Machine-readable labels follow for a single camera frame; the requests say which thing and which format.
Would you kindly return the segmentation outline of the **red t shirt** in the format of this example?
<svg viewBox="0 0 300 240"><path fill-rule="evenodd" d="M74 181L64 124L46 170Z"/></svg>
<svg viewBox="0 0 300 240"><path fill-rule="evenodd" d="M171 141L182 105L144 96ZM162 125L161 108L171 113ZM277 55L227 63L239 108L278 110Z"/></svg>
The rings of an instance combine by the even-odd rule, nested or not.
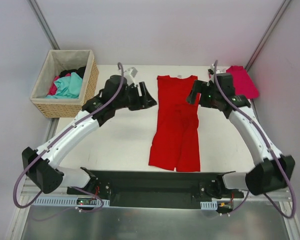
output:
<svg viewBox="0 0 300 240"><path fill-rule="evenodd" d="M198 100L189 104L197 76L187 78L159 75L156 133L152 140L148 164L169 171L201 170L198 137Z"/></svg>

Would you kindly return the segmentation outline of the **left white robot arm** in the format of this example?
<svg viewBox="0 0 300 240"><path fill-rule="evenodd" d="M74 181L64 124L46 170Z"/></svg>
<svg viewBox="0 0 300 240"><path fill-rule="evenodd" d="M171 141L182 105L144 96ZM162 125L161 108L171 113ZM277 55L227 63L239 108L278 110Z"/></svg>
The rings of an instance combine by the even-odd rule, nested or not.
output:
<svg viewBox="0 0 300 240"><path fill-rule="evenodd" d="M27 147L22 151L26 176L44 194L60 186L77 187L86 195L92 194L96 188L95 176L84 167L60 167L62 160L87 135L113 118L117 110L139 111L155 105L157 102L145 82L134 83L132 77L112 75L61 132L37 149Z"/></svg>

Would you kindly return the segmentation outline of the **wicker basket with cloth liner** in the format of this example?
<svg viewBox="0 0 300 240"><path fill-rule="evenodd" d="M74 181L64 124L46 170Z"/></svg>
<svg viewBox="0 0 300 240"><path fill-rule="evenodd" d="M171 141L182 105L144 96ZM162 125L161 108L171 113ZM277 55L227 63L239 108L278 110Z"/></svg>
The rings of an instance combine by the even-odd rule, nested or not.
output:
<svg viewBox="0 0 300 240"><path fill-rule="evenodd" d="M30 100L46 118L74 117L94 96L98 75L92 50L50 50Z"/></svg>

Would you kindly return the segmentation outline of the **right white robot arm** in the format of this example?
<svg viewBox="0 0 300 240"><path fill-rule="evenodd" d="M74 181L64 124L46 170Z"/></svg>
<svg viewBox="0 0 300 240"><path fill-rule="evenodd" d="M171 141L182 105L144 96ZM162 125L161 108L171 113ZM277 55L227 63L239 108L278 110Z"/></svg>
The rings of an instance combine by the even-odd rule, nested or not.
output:
<svg viewBox="0 0 300 240"><path fill-rule="evenodd" d="M250 101L236 95L230 73L213 74L209 81L195 80L186 101L193 105L217 109L237 129L246 144L254 168L249 172L226 172L217 177L215 192L227 197L233 189L249 191L254 196L288 188L295 168L295 160L272 143L257 121Z"/></svg>

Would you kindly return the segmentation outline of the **magenta t shirt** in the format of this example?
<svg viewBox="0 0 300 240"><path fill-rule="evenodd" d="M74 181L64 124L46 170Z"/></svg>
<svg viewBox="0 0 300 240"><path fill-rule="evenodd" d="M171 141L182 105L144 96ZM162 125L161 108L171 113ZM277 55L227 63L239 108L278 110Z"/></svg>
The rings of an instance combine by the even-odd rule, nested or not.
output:
<svg viewBox="0 0 300 240"><path fill-rule="evenodd" d="M244 95L252 100L259 97L260 93L243 66L232 65L228 68L217 68L217 73L230 73L236 95Z"/></svg>

